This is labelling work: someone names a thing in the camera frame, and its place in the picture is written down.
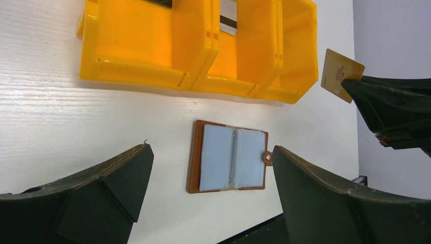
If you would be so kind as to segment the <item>middle yellow bin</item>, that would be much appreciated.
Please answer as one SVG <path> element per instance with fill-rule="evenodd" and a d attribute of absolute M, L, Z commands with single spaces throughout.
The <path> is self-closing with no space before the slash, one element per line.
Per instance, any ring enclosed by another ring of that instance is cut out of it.
<path fill-rule="evenodd" d="M 264 99 L 281 70 L 278 1 L 236 1 L 237 33 L 220 30 L 220 1 L 211 2 L 213 41 L 196 92 Z"/>

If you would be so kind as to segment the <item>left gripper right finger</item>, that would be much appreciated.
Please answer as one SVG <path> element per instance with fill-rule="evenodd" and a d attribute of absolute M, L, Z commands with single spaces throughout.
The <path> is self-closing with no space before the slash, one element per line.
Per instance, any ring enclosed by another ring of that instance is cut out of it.
<path fill-rule="evenodd" d="M 291 243 L 430 243 L 430 201 L 369 188 L 275 146 Z"/>

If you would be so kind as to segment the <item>brown leather card holder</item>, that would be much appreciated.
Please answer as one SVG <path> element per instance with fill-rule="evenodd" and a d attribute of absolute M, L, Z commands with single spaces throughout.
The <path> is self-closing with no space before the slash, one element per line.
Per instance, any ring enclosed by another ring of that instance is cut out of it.
<path fill-rule="evenodd" d="M 263 190 L 272 166 L 268 133 L 205 120 L 194 122 L 189 194 Z"/>

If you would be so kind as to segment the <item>left yellow bin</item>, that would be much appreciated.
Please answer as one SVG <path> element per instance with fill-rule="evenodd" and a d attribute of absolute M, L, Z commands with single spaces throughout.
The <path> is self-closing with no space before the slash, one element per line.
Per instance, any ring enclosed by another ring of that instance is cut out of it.
<path fill-rule="evenodd" d="M 212 1 L 85 1 L 83 80 L 192 90 L 212 51 Z"/>

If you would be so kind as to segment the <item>black VIP card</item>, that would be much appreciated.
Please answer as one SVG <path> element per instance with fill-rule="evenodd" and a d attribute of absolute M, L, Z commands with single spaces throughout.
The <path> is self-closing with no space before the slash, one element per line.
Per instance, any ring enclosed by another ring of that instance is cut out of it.
<path fill-rule="evenodd" d="M 173 6 L 172 0 L 147 0 L 153 4 L 171 9 Z"/>

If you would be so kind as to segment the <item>yellow bin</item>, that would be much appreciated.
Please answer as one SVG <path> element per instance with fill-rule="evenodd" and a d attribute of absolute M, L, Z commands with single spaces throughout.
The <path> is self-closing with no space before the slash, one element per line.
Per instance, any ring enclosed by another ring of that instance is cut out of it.
<path fill-rule="evenodd" d="M 278 1 L 236 1 L 237 33 L 220 30 L 220 1 L 211 2 L 213 41 L 196 92 L 264 99 L 281 70 Z"/>
<path fill-rule="evenodd" d="M 317 6 L 313 1 L 278 1 L 279 76 L 264 99 L 295 104 L 317 82 Z"/>
<path fill-rule="evenodd" d="M 212 1 L 85 1 L 83 80 L 192 90 L 212 51 Z"/>

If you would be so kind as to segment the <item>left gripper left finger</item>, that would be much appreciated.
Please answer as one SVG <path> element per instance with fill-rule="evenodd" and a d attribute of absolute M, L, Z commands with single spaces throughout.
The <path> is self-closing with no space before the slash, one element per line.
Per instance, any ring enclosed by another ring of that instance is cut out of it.
<path fill-rule="evenodd" d="M 147 143 L 19 194 L 1 194 L 1 243 L 127 243 L 154 155 Z"/>

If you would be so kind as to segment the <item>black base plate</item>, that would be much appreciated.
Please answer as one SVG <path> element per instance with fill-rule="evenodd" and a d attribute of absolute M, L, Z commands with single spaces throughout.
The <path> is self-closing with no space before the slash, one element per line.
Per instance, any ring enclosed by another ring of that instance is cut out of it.
<path fill-rule="evenodd" d="M 291 243 L 284 219 L 280 214 L 253 226 L 220 243 Z"/>

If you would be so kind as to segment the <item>white magnetic stripe card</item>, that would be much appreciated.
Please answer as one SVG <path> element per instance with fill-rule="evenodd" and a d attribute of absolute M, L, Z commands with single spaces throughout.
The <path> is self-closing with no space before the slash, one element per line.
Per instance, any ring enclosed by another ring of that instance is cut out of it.
<path fill-rule="evenodd" d="M 220 30 L 235 36 L 237 33 L 237 2 L 220 0 Z"/>

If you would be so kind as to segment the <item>gold numbered card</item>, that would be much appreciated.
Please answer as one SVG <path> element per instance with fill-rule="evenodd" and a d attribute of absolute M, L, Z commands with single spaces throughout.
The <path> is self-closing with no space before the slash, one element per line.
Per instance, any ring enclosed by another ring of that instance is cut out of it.
<path fill-rule="evenodd" d="M 365 65 L 327 48 L 321 87 L 345 102 L 352 103 L 353 99 L 342 87 L 342 81 L 345 79 L 360 80 L 364 70 Z"/>

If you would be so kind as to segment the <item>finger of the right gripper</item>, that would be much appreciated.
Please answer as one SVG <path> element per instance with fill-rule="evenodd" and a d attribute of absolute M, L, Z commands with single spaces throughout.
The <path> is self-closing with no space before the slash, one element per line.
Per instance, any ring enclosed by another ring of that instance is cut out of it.
<path fill-rule="evenodd" d="M 373 133 L 430 119 L 430 79 L 363 76 L 341 85 Z"/>

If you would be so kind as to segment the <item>right yellow bin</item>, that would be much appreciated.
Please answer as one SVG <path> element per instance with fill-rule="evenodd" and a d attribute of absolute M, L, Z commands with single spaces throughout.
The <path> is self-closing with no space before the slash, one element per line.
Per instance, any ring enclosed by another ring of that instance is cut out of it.
<path fill-rule="evenodd" d="M 317 6 L 313 1 L 278 1 L 279 76 L 264 99 L 295 104 L 317 82 Z"/>

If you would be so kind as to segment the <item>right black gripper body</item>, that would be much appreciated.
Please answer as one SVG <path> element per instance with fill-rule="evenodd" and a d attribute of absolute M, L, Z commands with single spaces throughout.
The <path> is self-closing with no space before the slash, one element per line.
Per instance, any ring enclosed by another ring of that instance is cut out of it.
<path fill-rule="evenodd" d="M 419 148 L 430 157 L 430 118 L 380 130 L 375 137 L 384 147 Z"/>

